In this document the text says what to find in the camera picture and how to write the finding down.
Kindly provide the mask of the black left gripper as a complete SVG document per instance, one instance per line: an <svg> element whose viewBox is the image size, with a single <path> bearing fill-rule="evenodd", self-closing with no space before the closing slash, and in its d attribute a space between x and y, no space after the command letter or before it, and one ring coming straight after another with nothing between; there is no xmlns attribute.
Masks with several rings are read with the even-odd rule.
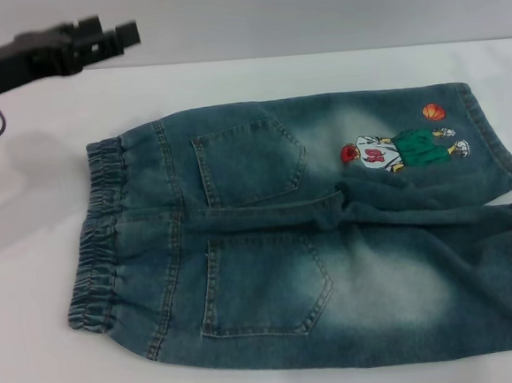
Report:
<svg viewBox="0 0 512 383"><path fill-rule="evenodd" d="M81 66L120 57L141 42L135 22L103 31L99 17L47 30L24 32L0 46L0 95L39 79L78 72L73 43L79 41Z"/></svg>

